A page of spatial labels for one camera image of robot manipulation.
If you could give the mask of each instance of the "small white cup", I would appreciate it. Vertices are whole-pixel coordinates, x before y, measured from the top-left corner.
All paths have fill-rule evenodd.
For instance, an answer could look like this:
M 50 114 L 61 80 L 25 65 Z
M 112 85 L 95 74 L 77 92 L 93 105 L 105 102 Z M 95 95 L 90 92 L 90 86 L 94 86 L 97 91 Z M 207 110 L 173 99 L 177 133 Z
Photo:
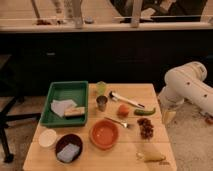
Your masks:
M 39 145 L 44 148 L 53 148 L 57 141 L 57 133 L 53 129 L 43 131 L 38 139 Z

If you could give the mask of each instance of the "red bowl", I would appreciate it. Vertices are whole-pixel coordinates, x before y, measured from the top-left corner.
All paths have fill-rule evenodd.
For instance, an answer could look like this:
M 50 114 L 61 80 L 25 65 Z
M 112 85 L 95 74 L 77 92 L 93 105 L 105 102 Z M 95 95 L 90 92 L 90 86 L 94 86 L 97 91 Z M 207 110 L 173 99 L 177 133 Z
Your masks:
M 111 148 L 118 139 L 117 126 L 108 120 L 98 121 L 90 130 L 90 140 L 100 149 Z

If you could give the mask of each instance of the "green plastic tray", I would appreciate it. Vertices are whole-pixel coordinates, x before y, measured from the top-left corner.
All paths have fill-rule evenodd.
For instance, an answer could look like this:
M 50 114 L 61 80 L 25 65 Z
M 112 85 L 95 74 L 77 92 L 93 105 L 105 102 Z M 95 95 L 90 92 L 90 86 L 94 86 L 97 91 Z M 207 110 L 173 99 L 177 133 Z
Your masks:
M 61 118 L 51 110 L 53 100 L 74 100 L 78 106 L 85 107 L 85 115 Z M 88 115 L 88 82 L 53 82 L 50 85 L 40 123 L 46 127 L 81 126 L 87 122 Z

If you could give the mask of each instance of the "orange object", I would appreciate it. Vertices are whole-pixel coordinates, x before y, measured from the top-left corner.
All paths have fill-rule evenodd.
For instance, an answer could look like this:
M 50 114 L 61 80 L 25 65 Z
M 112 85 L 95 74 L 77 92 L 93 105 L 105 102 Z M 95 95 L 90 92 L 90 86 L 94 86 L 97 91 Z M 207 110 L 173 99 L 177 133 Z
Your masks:
M 120 105 L 117 112 L 118 117 L 125 118 L 128 116 L 128 114 L 129 114 L 129 107 L 124 104 Z
M 102 150 L 111 148 L 117 139 L 118 128 L 111 121 L 105 119 L 98 121 L 90 130 L 90 140 Z

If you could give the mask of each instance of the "small metal cup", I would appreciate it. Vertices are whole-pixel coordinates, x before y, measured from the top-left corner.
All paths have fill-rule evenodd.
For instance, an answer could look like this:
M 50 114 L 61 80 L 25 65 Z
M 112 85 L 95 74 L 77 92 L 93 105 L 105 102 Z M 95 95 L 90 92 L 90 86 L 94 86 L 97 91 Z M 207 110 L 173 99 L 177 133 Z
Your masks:
M 107 101 L 108 99 L 106 96 L 101 95 L 97 97 L 96 102 L 100 111 L 104 112 L 106 110 Z

